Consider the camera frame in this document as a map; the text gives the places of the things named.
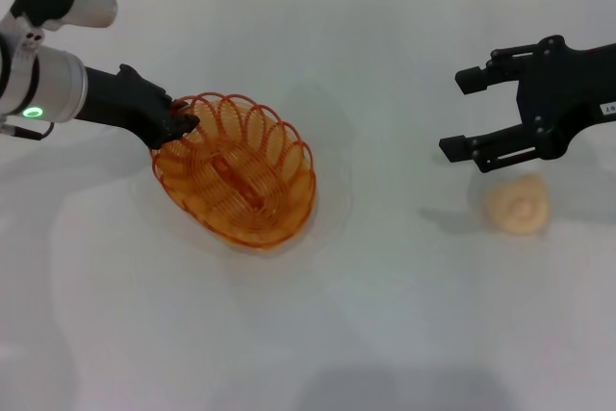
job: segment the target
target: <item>food item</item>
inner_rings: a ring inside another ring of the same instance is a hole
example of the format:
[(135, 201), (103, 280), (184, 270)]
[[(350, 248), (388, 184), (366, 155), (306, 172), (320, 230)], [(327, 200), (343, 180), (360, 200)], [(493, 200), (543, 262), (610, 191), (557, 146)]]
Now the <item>food item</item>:
[(545, 228), (550, 218), (548, 189), (530, 174), (496, 185), (485, 196), (485, 211), (494, 225), (511, 235), (530, 235)]

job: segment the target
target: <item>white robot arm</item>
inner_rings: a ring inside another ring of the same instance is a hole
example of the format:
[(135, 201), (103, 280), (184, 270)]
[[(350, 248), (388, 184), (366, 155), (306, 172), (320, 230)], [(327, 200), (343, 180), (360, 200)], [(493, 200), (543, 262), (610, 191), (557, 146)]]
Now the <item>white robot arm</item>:
[(9, 125), (7, 116), (52, 124), (79, 118), (123, 127), (156, 149), (194, 129), (197, 118), (173, 115), (165, 90), (130, 66), (112, 75), (42, 46), (44, 30), (65, 24), (106, 28), (116, 12), (116, 0), (15, 0), (0, 21), (0, 133), (34, 140), (48, 135)]

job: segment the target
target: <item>wire basket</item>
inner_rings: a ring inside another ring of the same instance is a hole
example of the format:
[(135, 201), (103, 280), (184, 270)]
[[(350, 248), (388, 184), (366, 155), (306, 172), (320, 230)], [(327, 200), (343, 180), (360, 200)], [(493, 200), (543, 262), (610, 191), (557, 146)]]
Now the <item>wire basket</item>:
[(296, 236), (317, 194), (312, 151), (297, 130), (242, 95), (201, 93), (174, 107), (200, 123), (151, 152), (171, 199), (233, 244), (269, 249)]

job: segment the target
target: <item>white table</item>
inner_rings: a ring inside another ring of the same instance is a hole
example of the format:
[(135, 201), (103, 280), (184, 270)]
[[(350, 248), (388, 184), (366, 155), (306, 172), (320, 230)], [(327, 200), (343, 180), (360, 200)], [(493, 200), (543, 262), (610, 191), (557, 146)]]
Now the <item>white table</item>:
[[(320, 202), (272, 258), (168, 199), (131, 134), (0, 141), (2, 411), (585, 411), (616, 390), (616, 126), (491, 175), (438, 140), (518, 121), (453, 76), (498, 47), (616, 41), (614, 0), (118, 0), (48, 44), (180, 96), (241, 92), (314, 149)], [(5, 10), (11, 0), (0, 0)], [(550, 229), (479, 211), (537, 171)]]

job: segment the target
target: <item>white label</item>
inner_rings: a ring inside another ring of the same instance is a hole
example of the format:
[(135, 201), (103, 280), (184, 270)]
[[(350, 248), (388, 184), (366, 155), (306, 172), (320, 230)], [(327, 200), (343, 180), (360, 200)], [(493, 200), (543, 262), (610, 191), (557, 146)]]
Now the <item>white label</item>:
[(616, 103), (605, 103), (601, 105), (604, 116), (616, 115)]

